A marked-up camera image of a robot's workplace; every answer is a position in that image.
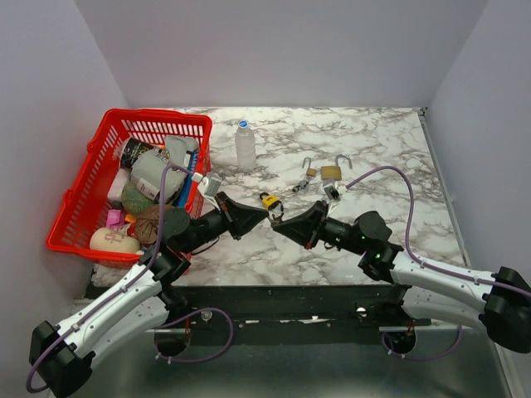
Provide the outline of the small brass padlock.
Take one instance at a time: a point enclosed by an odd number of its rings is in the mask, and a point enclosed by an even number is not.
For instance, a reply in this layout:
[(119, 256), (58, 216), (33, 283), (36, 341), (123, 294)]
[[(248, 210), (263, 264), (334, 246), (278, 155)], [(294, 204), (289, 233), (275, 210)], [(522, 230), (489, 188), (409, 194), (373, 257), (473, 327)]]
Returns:
[(317, 175), (317, 170), (312, 167), (312, 160), (309, 157), (304, 158), (302, 163), (302, 168), (304, 169), (304, 175), (306, 178), (315, 178)]

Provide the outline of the large brass padlock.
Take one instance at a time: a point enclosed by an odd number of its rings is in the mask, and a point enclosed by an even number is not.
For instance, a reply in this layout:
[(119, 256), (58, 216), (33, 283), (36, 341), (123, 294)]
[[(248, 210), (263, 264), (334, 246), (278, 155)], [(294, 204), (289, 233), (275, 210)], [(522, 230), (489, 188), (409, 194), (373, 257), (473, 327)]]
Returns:
[(339, 154), (334, 158), (334, 163), (331, 165), (322, 166), (320, 168), (320, 176), (323, 181), (326, 180), (333, 180), (333, 181), (341, 181), (342, 180), (342, 169), (340, 167), (340, 160), (344, 159), (348, 163), (348, 167), (350, 169), (353, 168), (352, 160), (349, 156), (344, 154)]

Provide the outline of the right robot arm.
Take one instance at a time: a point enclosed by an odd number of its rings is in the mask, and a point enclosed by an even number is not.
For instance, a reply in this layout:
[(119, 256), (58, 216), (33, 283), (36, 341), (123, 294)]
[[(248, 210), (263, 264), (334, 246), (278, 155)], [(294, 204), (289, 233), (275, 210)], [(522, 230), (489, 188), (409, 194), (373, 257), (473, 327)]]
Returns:
[(530, 351), (530, 286), (514, 269), (480, 271), (420, 258), (390, 242), (392, 231), (377, 212), (347, 224), (329, 216), (325, 201), (275, 222), (273, 229), (307, 250), (323, 242), (360, 255), (358, 266), (370, 279), (403, 287), (403, 296), (382, 303), (390, 324), (410, 317), (440, 319), (483, 328), (493, 342), (513, 352)]

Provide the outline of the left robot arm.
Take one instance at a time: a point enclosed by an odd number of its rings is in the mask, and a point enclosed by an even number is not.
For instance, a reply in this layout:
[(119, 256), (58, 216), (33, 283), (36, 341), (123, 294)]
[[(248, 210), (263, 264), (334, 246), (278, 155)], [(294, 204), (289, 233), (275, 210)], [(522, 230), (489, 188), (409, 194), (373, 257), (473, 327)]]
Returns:
[(187, 256), (224, 233), (239, 240), (268, 217), (267, 210), (233, 201), (224, 192), (215, 195), (214, 204), (197, 219), (182, 208), (164, 210), (156, 242), (118, 283), (78, 314), (33, 329), (30, 373), (43, 380), (45, 389), (57, 397), (78, 391), (92, 374), (96, 343), (148, 299), (159, 302), (155, 317), (162, 325), (182, 322), (184, 308), (171, 284), (189, 267)]

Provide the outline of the yellow black padlock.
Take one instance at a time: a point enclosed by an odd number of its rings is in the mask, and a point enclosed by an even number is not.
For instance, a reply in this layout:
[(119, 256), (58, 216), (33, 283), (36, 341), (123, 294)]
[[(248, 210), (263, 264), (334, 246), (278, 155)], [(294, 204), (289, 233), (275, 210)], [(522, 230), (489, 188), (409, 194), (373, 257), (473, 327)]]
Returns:
[(262, 192), (259, 195), (262, 206), (267, 211), (280, 211), (282, 212), (284, 207), (282, 201), (275, 195), (268, 192)]

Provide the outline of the clear water bottle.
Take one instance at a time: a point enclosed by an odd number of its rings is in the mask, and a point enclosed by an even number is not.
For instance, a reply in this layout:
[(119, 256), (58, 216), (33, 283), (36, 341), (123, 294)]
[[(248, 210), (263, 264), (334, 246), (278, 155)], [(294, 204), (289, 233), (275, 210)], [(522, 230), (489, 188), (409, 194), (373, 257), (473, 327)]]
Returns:
[(247, 120), (240, 120), (235, 134), (236, 157), (242, 171), (256, 167), (256, 140)]

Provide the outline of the blue tube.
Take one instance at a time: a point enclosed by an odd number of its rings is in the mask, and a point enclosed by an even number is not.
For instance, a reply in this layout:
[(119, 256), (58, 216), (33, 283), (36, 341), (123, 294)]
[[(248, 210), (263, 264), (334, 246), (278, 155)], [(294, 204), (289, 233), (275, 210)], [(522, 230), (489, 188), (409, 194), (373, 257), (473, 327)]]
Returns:
[[(188, 170), (195, 171), (197, 167), (197, 159), (198, 159), (198, 152), (187, 152), (187, 159), (188, 159)], [(188, 202), (188, 197), (190, 194), (192, 188), (192, 178), (190, 176), (187, 176), (182, 190), (180, 192), (178, 201), (177, 201), (177, 207), (184, 208)]]

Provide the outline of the white small bottle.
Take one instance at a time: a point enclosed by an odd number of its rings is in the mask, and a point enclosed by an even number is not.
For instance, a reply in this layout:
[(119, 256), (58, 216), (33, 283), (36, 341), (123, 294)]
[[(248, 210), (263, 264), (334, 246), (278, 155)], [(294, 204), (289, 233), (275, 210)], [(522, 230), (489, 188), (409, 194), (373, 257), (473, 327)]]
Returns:
[(158, 201), (160, 193), (158, 186), (155, 186), (144, 178), (140, 178), (136, 182), (136, 188), (148, 199), (152, 201)]

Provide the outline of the brown round object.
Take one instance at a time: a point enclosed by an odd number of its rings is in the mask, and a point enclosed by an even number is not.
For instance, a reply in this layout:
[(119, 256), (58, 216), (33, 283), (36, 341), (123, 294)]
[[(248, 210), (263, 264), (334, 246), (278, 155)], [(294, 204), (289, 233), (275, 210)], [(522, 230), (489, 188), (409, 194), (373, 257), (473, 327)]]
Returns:
[(139, 243), (148, 247), (158, 238), (158, 224), (160, 220), (160, 205), (152, 205), (142, 212), (136, 219), (134, 235)]

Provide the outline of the grey crumpled bag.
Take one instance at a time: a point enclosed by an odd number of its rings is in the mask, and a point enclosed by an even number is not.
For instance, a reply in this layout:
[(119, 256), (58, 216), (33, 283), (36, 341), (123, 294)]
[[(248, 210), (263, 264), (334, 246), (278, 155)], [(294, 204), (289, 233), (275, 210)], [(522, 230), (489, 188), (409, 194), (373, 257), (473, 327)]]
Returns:
[(162, 148), (154, 148), (142, 154), (132, 166), (131, 182), (136, 186), (140, 178), (159, 187), (163, 170), (169, 164), (188, 167), (187, 152), (196, 151), (199, 144), (190, 137), (170, 136), (164, 138)]

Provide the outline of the green round sponge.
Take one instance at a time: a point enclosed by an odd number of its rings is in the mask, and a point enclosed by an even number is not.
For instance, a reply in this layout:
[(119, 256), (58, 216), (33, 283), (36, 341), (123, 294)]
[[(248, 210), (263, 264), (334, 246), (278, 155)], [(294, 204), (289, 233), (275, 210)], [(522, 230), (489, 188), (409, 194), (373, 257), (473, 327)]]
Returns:
[(132, 182), (127, 182), (124, 186), (120, 200), (124, 209), (133, 216), (143, 213), (154, 204)]

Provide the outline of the pink small box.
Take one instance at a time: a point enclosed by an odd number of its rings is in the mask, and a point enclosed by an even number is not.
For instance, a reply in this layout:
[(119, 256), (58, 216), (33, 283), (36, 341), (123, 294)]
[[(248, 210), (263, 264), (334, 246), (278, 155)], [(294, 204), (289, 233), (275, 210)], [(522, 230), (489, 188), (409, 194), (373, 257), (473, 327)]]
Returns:
[(125, 218), (125, 210), (110, 209), (107, 212), (105, 227), (117, 231), (125, 224)]

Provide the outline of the red plastic basket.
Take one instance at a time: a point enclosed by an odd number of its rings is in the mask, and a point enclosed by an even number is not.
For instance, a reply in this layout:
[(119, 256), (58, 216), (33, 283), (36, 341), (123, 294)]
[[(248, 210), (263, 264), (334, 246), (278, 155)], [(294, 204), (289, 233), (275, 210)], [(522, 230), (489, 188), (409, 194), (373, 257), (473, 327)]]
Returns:
[(196, 170), (212, 169), (209, 140), (212, 120), (203, 114), (167, 109), (110, 109), (94, 137), (86, 145), (86, 157), (76, 179), (62, 198), (60, 209), (46, 238), (48, 250), (77, 255), (93, 263), (128, 269), (139, 260), (136, 254), (91, 250), (90, 238), (105, 225), (111, 201), (108, 190), (119, 170), (113, 154), (128, 138), (155, 145), (167, 136), (194, 138), (199, 143)]

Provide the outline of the panda keychain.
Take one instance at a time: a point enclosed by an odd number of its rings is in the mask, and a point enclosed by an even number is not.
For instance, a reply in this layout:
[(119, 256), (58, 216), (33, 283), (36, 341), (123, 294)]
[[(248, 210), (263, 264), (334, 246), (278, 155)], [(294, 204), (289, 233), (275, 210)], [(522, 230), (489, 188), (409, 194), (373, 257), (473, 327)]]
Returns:
[(295, 186), (292, 187), (292, 192), (300, 192), (308, 188), (309, 179), (299, 181)]

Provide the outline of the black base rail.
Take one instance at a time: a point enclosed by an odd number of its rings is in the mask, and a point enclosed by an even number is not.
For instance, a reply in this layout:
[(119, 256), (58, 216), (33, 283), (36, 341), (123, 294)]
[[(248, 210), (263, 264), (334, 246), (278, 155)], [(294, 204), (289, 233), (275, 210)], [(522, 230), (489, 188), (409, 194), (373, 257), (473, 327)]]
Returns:
[(190, 315), (195, 346), (377, 344), (383, 328), (405, 330), (406, 290), (390, 285), (178, 286), (168, 320)]

